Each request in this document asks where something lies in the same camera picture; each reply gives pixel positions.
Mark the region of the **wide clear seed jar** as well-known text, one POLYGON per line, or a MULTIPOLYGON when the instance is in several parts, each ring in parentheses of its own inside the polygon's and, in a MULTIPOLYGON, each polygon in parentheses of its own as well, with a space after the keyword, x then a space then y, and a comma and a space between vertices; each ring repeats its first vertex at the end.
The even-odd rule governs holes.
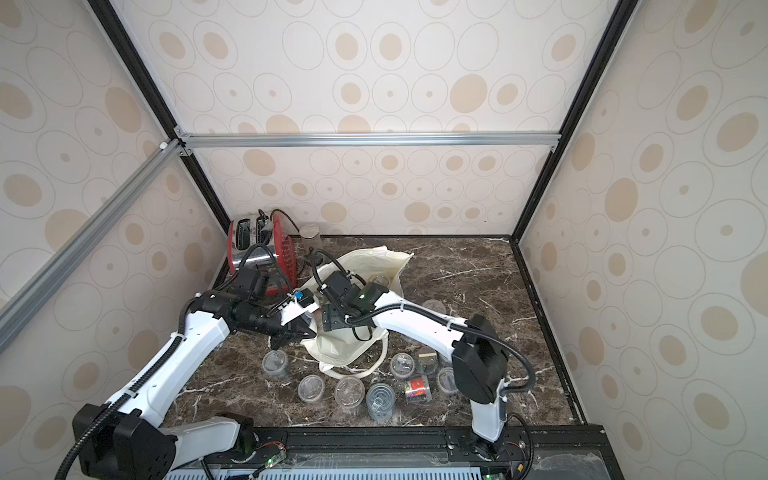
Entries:
POLYGON ((341 378, 334 390, 334 399, 342 412, 356 413, 366 396, 364 383, 356 377, 345 376, 341 378))

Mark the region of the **dark lid seed jar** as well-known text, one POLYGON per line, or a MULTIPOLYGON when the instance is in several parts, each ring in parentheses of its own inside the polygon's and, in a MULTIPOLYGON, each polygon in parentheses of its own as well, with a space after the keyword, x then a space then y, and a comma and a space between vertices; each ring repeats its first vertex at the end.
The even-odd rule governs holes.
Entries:
POLYGON ((439 355, 433 349, 420 349, 416 354, 419 372, 426 376, 435 375, 440 368, 439 355))

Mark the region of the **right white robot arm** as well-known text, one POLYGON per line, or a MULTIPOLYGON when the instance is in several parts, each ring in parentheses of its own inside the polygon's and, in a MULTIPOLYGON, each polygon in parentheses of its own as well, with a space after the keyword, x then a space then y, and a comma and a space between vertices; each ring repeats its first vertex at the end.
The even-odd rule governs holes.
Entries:
POLYGON ((530 361, 479 314, 470 319, 442 315, 386 291, 360 293, 344 306, 327 303, 316 324, 320 329, 371 326, 394 331, 450 360, 456 386, 470 401, 472 431, 486 450, 502 438, 508 397, 526 393, 536 383, 530 361))

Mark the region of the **red label jar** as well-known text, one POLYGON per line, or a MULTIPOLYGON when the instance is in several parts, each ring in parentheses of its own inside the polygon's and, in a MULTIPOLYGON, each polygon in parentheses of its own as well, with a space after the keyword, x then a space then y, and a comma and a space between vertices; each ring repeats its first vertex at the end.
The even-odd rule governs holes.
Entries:
POLYGON ((424 375, 419 375, 406 380, 404 395, 407 403, 431 402, 433 395, 428 378, 424 375))

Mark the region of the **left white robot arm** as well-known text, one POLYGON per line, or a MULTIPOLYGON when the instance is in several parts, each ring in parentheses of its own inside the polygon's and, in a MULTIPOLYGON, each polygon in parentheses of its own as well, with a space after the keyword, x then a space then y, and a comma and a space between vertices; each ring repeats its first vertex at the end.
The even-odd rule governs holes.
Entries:
POLYGON ((313 337, 308 322, 318 304, 308 290, 277 307, 250 303, 245 295, 209 290, 182 308, 169 341, 128 384, 102 405, 87 404, 72 421, 75 443, 55 476, 74 465, 97 479, 162 479, 171 470, 233 448, 242 424, 224 416, 164 429, 171 404, 192 374, 232 332, 292 341, 313 337))

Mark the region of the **cream canvas tote bag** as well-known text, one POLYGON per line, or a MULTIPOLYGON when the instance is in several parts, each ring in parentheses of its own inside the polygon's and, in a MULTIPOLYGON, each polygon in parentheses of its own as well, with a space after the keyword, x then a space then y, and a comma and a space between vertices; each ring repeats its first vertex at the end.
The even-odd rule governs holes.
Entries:
POLYGON ((311 254, 323 257, 319 271, 303 285, 312 291, 320 306, 310 323, 317 337, 303 340, 301 345, 318 362, 323 374, 337 380, 345 376, 365 378, 384 362, 388 353, 389 333, 371 320, 359 323, 355 320, 372 312, 375 302, 381 299, 383 293, 403 294, 400 274, 412 255, 392 251, 385 246, 354 250, 340 258, 322 249, 314 250, 311 254), (340 271, 361 288, 359 296, 349 304, 339 304, 324 295, 322 283, 334 271, 340 271), (324 332, 321 308, 327 303, 340 311, 349 308, 359 310, 360 315, 350 320, 355 327, 324 332))

